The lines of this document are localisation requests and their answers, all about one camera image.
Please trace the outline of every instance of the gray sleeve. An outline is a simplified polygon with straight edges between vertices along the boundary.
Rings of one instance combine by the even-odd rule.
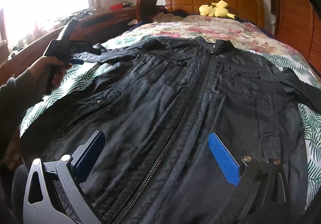
[[[38,91],[29,69],[0,87],[0,158],[3,158],[27,109],[41,101]]]

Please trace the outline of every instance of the wooden wardrobe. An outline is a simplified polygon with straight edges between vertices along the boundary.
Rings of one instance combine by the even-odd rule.
[[[321,20],[309,0],[271,0],[271,2],[275,4],[275,7],[271,6],[272,9],[276,9],[277,39],[298,50],[320,74]]]

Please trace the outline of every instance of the yellow plush toy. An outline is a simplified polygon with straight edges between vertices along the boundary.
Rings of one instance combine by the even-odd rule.
[[[230,14],[226,9],[228,4],[221,0],[219,3],[211,3],[210,5],[202,5],[199,8],[201,16],[215,16],[215,17],[230,17],[235,19],[235,15]]]

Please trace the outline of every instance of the chair backrest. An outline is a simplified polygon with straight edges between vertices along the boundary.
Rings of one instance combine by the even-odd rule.
[[[156,3],[158,0],[137,0],[136,18],[140,22],[148,16],[156,13]]]

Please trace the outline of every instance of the floral bedspread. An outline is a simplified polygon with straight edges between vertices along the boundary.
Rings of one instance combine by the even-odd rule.
[[[153,19],[153,23],[125,32],[102,45],[108,49],[121,48],[155,36],[177,38],[202,36],[208,42],[215,42],[217,39],[230,40],[239,49],[264,56],[280,70],[284,67],[293,69],[301,81],[321,89],[319,78],[315,76],[299,52],[267,37],[248,22],[240,23],[231,19],[202,16],[181,18],[161,13]],[[67,72],[59,89],[45,96],[43,102],[28,110],[21,124],[20,134],[22,135],[28,126],[55,101],[72,91],[81,89],[94,77],[106,72],[108,67],[106,63],[74,65]],[[309,182],[306,207],[308,207],[321,186],[321,114],[315,113],[303,104],[299,104],[298,109],[302,117],[307,149]]]

